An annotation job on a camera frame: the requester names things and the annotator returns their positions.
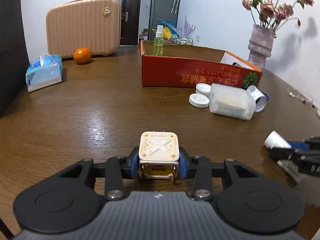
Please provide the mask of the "dark brown entrance door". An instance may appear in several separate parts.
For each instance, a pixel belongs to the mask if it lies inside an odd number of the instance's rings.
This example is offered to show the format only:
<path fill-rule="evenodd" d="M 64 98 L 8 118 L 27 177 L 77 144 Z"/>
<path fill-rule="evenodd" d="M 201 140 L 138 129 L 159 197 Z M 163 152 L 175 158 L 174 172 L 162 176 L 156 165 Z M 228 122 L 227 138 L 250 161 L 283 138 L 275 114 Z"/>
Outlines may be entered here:
<path fill-rule="evenodd" d="M 140 0 L 117 0 L 121 5 L 120 45 L 136 46 L 139 36 Z"/>

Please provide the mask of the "orange cardboard box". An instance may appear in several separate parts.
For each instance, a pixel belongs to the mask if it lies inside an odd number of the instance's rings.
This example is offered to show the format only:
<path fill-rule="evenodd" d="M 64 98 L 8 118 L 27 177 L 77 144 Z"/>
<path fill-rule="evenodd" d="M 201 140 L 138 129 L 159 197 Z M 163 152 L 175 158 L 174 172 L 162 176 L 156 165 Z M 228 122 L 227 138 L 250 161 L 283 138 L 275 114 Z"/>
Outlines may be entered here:
<path fill-rule="evenodd" d="M 233 53 L 207 47 L 165 44 L 163 55 L 153 55 L 153 42 L 142 41 L 141 81 L 145 87 L 194 88 L 218 83 L 247 89 L 257 86 L 262 70 Z"/>

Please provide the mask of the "translucent white plastic box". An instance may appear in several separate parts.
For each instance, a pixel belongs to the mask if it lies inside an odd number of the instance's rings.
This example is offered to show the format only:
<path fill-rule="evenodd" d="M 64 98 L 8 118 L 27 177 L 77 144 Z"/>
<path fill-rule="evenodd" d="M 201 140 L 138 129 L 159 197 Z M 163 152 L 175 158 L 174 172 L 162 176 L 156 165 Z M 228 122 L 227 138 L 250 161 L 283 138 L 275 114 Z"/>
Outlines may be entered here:
<path fill-rule="evenodd" d="M 250 120 L 255 111 L 255 100 L 241 88 L 214 83 L 210 88 L 209 110 L 213 114 Z"/>

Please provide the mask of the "pink textured vase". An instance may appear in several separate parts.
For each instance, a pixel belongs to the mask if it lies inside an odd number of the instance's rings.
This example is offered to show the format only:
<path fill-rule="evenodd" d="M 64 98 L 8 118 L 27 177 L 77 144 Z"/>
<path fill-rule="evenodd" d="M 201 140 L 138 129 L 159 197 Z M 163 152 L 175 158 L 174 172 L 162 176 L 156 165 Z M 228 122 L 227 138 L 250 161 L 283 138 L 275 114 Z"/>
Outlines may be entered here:
<path fill-rule="evenodd" d="M 248 62 L 259 69 L 265 69 L 266 60 L 271 57 L 273 42 L 274 31 L 257 24 L 253 25 L 248 44 Z"/>

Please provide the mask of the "blue tissue pack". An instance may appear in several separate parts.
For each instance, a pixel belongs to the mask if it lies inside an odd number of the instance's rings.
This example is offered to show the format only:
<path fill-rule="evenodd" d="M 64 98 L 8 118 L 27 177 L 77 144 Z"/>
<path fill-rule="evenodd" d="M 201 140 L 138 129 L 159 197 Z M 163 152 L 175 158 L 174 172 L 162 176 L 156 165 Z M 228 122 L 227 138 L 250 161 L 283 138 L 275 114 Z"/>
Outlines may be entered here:
<path fill-rule="evenodd" d="M 60 55 L 43 53 L 31 61 L 25 74 L 28 92 L 62 82 L 63 65 Z"/>

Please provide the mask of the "pink small suitcase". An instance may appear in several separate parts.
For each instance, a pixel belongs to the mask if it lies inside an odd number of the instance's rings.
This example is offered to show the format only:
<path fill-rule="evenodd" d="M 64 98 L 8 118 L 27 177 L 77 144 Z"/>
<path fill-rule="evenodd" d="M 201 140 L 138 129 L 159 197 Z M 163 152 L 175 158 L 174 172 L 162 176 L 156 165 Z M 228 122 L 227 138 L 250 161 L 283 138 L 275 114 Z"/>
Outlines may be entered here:
<path fill-rule="evenodd" d="M 120 45 L 121 5 L 117 0 L 73 0 L 46 14 L 49 54 L 73 57 L 82 47 L 109 55 Z"/>

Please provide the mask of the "grey refrigerator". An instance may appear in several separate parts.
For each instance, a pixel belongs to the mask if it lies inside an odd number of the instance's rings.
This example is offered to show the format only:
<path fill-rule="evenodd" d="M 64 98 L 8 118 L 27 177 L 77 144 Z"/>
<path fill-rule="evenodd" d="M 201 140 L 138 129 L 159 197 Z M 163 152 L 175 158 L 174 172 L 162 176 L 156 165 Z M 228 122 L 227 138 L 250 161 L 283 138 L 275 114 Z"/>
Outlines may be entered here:
<path fill-rule="evenodd" d="M 152 30 L 161 25 L 158 21 L 160 18 L 173 21 L 177 26 L 179 3 L 180 0 L 150 0 L 149 41 L 155 38 L 155 32 Z"/>

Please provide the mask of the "yellow blue toy pile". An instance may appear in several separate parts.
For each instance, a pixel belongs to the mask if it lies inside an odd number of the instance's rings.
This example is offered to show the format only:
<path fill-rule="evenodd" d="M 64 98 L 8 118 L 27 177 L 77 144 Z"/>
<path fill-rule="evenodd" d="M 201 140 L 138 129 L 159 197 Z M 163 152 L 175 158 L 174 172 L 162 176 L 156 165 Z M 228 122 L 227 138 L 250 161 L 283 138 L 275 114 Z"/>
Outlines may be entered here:
<path fill-rule="evenodd" d="M 180 29 L 176 27 L 176 24 L 173 21 L 165 20 L 162 18 L 160 18 L 158 21 L 161 25 L 163 25 L 164 38 L 169 42 L 186 45 L 193 44 L 192 35 L 195 31 L 196 26 L 190 24 L 186 17 L 184 20 L 184 25 Z"/>

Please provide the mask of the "green spray bottle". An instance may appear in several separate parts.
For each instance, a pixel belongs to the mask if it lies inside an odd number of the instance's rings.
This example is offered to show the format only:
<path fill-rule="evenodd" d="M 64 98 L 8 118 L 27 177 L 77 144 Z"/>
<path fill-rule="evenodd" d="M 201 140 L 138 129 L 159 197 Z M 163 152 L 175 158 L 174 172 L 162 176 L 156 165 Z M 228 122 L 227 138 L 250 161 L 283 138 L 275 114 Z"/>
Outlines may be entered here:
<path fill-rule="evenodd" d="M 157 25 L 156 36 L 153 41 L 153 56 L 162 56 L 164 48 L 163 26 Z"/>

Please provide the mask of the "white round lid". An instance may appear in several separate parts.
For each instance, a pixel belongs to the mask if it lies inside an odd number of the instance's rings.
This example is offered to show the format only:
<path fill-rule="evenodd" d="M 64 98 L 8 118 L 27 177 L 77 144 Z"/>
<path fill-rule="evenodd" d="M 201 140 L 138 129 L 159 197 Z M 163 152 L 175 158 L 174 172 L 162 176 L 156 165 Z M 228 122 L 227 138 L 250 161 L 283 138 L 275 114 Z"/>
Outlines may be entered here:
<path fill-rule="evenodd" d="M 190 94 L 189 103 L 196 108 L 207 108 L 209 106 L 209 99 L 202 94 Z"/>
<path fill-rule="evenodd" d="M 209 97 L 210 89 L 211 89 L 211 86 L 206 83 L 197 83 L 196 84 L 196 93 L 197 94 L 202 94 L 206 97 Z"/>

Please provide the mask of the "black paper bag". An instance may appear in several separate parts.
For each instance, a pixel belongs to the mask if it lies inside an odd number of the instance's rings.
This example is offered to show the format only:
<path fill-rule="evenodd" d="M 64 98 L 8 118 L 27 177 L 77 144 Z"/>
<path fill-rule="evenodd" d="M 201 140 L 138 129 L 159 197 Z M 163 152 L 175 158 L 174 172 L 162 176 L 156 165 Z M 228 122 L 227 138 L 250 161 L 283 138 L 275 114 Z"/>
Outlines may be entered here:
<path fill-rule="evenodd" d="M 1 115 L 25 86 L 29 57 L 21 12 L 21 0 L 1 0 L 0 86 Z"/>

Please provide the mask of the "white tape roll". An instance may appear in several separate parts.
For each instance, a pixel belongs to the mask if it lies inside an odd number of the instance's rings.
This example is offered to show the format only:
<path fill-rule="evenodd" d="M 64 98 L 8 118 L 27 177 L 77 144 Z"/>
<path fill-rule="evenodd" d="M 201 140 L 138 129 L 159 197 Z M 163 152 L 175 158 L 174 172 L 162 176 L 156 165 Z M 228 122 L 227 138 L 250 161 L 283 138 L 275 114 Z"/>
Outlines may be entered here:
<path fill-rule="evenodd" d="M 255 100 L 255 112 L 262 112 L 268 103 L 268 96 L 260 91 L 254 85 L 247 88 L 247 91 L 251 94 L 252 98 Z"/>

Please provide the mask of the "beige square charger plug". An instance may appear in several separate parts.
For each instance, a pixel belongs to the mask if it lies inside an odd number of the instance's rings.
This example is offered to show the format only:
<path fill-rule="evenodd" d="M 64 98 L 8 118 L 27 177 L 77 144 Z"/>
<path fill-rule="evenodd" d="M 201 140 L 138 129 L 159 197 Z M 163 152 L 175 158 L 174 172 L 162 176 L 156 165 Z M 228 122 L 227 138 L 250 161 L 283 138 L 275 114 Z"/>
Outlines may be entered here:
<path fill-rule="evenodd" d="M 180 169 L 180 149 L 175 133 L 144 132 L 140 137 L 138 156 L 140 177 L 176 182 Z"/>

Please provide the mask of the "orange fruit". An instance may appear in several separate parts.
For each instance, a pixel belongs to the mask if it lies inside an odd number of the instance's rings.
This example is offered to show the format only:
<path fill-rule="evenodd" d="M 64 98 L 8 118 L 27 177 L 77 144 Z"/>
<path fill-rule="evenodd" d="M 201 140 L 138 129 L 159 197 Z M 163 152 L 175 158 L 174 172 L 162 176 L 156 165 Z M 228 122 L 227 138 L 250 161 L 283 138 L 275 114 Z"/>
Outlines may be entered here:
<path fill-rule="evenodd" d="M 73 59 L 77 64 L 87 64 L 91 57 L 92 53 L 86 47 L 78 48 L 73 54 Z"/>

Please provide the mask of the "white small bottle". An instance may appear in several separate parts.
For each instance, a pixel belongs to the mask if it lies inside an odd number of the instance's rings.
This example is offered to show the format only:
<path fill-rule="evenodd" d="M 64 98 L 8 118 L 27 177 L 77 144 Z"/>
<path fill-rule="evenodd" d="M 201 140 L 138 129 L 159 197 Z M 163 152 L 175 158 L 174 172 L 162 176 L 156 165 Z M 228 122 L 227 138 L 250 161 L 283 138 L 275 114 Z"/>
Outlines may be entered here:
<path fill-rule="evenodd" d="M 264 146 L 271 150 L 272 148 L 292 148 L 292 146 L 276 131 L 272 131 L 266 140 Z"/>

